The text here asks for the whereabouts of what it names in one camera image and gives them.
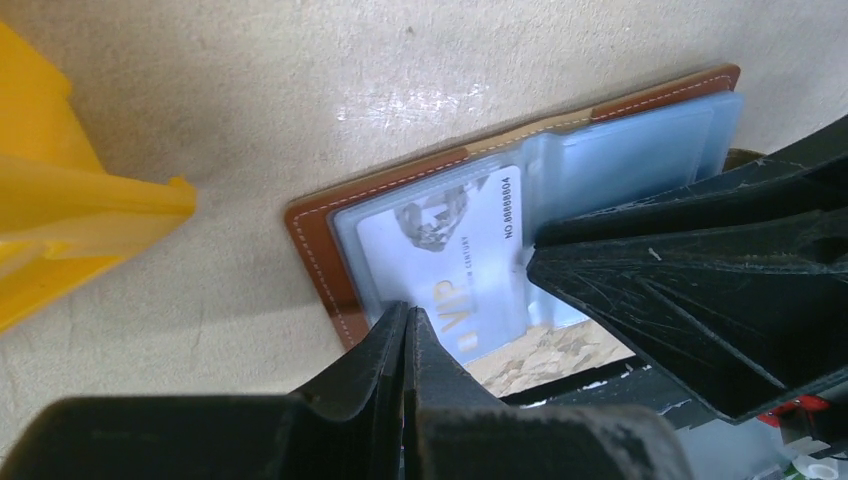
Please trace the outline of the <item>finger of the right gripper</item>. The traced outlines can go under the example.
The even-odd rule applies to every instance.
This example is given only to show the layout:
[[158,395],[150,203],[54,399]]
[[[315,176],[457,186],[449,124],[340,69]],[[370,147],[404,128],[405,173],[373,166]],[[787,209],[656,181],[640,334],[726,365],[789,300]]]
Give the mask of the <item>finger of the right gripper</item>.
[[742,422],[847,380],[847,212],[537,250],[529,280]]
[[847,119],[770,155],[675,190],[543,227],[535,247],[776,220],[847,205]]

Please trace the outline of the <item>brown leather card holder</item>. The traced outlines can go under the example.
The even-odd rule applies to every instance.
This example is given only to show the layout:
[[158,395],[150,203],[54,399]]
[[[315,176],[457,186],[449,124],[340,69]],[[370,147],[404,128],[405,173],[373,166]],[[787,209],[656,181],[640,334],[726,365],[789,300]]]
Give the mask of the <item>brown leather card holder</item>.
[[546,224],[641,200],[719,174],[743,109],[739,66],[716,65],[570,112],[507,127],[293,201],[284,222],[342,345],[369,323],[340,214],[396,191],[517,165],[522,176],[527,331],[562,328],[584,315],[533,286],[526,267]]

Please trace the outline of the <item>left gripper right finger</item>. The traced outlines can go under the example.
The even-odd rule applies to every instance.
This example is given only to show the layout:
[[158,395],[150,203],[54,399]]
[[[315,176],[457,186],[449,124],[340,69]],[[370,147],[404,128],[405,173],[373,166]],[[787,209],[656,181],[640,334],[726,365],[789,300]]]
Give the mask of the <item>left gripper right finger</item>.
[[670,425],[638,405],[509,406],[442,347],[426,312],[404,338],[408,479],[690,479]]

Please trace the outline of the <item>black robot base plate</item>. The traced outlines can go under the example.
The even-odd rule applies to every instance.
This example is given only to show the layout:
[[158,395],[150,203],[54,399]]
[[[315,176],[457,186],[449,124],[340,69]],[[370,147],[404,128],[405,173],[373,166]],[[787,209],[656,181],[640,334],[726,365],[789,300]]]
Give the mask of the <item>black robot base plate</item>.
[[715,416],[671,378],[637,356],[590,368],[502,396],[508,405],[640,405],[676,429],[695,428]]

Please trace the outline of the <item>white vip card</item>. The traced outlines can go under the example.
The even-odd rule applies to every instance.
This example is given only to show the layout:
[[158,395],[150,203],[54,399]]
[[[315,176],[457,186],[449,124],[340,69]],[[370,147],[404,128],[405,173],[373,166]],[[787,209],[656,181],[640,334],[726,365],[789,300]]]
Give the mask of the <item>white vip card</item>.
[[340,214],[369,323],[392,302],[420,307],[462,364],[525,334],[521,176],[488,167]]

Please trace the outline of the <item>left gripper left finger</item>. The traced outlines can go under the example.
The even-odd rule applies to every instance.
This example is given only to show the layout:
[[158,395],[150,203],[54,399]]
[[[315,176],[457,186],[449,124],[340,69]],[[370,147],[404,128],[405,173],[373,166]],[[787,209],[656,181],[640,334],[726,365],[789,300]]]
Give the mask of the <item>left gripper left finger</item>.
[[285,395],[76,397],[45,408],[5,479],[395,479],[410,309]]

